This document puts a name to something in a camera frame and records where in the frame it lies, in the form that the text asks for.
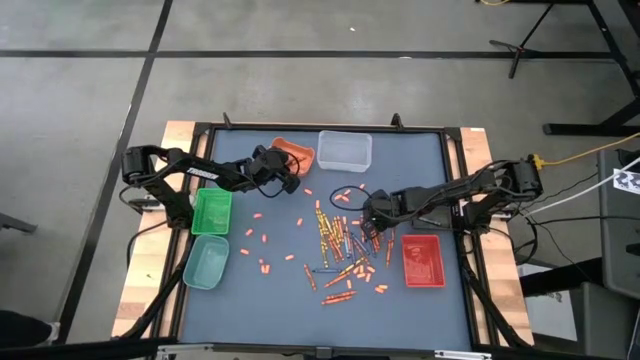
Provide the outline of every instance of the red tray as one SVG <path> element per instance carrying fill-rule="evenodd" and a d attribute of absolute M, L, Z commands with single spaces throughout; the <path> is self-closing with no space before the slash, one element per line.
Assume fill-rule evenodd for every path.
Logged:
<path fill-rule="evenodd" d="M 444 287 L 440 239 L 436 235 L 403 235 L 402 259 L 407 287 Z"/>

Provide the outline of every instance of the orange plastic tray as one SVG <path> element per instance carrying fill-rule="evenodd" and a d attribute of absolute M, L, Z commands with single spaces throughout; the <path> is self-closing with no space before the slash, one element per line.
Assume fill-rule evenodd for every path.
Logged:
<path fill-rule="evenodd" d="M 287 161 L 287 166 L 289 166 L 289 169 L 291 169 L 291 172 L 293 172 L 294 174 L 296 173 L 296 171 L 298 171 L 298 176 L 302 177 L 307 175 L 309 173 L 309 170 L 311 170 L 311 165 L 313 165 L 313 158 L 316 155 L 316 152 L 313 150 L 313 148 L 308 148 L 300 146 L 298 144 L 294 144 L 292 142 L 288 142 L 281 137 L 273 139 L 273 142 L 271 142 L 271 146 L 290 152 L 298 159 L 298 161 L 300 162 L 300 171 L 298 171 L 298 163 L 291 157 L 291 155 L 289 155 L 289 161 Z"/>

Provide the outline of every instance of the translucent plastic container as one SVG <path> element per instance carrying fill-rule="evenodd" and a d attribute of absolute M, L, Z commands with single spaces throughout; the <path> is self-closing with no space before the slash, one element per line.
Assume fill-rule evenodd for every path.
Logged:
<path fill-rule="evenodd" d="M 200 235 L 193 244 L 182 281 L 192 288 L 211 290 L 222 278 L 229 256 L 229 242 L 213 235 Z"/>
<path fill-rule="evenodd" d="M 318 165 L 325 170 L 365 172 L 371 166 L 372 146 L 369 134 L 321 131 Z"/>

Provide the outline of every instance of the green plastic bin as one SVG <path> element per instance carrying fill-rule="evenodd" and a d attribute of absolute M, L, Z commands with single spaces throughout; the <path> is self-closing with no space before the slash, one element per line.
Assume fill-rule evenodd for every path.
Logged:
<path fill-rule="evenodd" d="M 231 193 L 219 188 L 202 188 L 196 195 L 191 224 L 194 235 L 226 235 L 231 219 Z"/>

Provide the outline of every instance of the wooden board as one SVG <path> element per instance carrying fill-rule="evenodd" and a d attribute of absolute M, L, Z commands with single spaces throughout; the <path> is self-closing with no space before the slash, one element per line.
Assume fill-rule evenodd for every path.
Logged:
<path fill-rule="evenodd" d="M 169 121 L 165 129 L 162 147 L 179 147 L 188 151 L 191 145 L 195 123 L 190 121 Z M 463 128 L 462 141 L 467 162 L 467 172 L 473 173 L 491 161 L 489 144 L 484 129 Z M 452 163 L 457 163 L 455 148 L 452 142 L 449 144 L 449 152 L 452 156 Z M 204 147 L 198 149 L 201 155 Z M 454 166 L 454 176 L 459 176 Z M 178 190 L 182 184 L 183 176 L 174 174 L 167 178 L 169 184 Z M 195 190 L 196 181 L 192 181 L 191 189 Z M 159 212 L 145 213 L 140 222 L 140 229 L 144 229 L 164 220 L 164 214 Z M 502 221 L 493 221 L 492 227 L 508 231 L 506 224 Z M 135 320 L 144 312 L 149 303 L 157 294 L 162 277 L 162 270 L 167 257 L 169 238 L 171 230 L 167 227 L 160 227 L 141 235 L 133 249 L 131 266 L 125 280 L 118 313 L 114 322 L 112 335 L 120 335 L 133 325 Z M 183 231 L 180 237 L 180 244 L 177 257 L 181 255 L 184 248 L 184 241 L 187 233 Z M 529 327 L 522 290 L 518 280 L 515 259 L 511 251 L 509 239 L 502 234 L 489 233 L 482 236 L 482 249 L 484 252 L 487 277 L 491 296 L 505 318 L 516 329 L 518 334 L 527 342 L 533 344 L 533 336 Z M 172 295 L 165 306 L 161 335 L 168 334 L 169 322 L 171 321 L 174 296 Z M 483 344 L 489 343 L 486 320 L 482 305 L 475 298 L 476 319 L 480 340 Z"/>

